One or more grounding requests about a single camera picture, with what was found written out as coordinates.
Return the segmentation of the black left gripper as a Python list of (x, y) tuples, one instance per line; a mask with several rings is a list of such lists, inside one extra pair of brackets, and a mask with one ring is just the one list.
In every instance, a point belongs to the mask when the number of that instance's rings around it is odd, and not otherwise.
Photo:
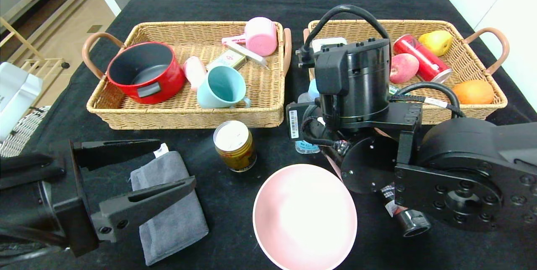
[(87, 254), (100, 241), (118, 242), (190, 195), (195, 176), (115, 196), (91, 215), (79, 167), (89, 171), (157, 151), (161, 140), (63, 140), (1, 159), (1, 244), (10, 258), (69, 249)]

